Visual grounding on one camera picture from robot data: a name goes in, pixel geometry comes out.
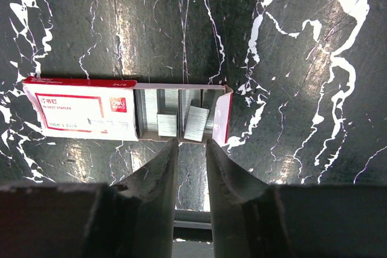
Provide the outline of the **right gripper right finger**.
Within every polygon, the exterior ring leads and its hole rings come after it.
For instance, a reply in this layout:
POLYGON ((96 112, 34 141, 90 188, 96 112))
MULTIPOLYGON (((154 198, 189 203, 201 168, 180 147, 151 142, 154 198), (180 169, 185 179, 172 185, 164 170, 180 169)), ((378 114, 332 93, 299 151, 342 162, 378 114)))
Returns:
POLYGON ((206 144, 216 257, 385 257, 386 187, 266 184, 206 144))

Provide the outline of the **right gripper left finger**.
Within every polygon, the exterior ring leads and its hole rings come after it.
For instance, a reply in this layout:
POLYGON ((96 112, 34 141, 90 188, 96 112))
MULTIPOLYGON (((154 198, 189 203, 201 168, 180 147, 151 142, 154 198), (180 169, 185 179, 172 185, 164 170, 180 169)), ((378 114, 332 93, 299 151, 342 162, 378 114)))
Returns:
POLYGON ((178 141, 114 185, 1 185, 2 257, 170 257, 178 141))

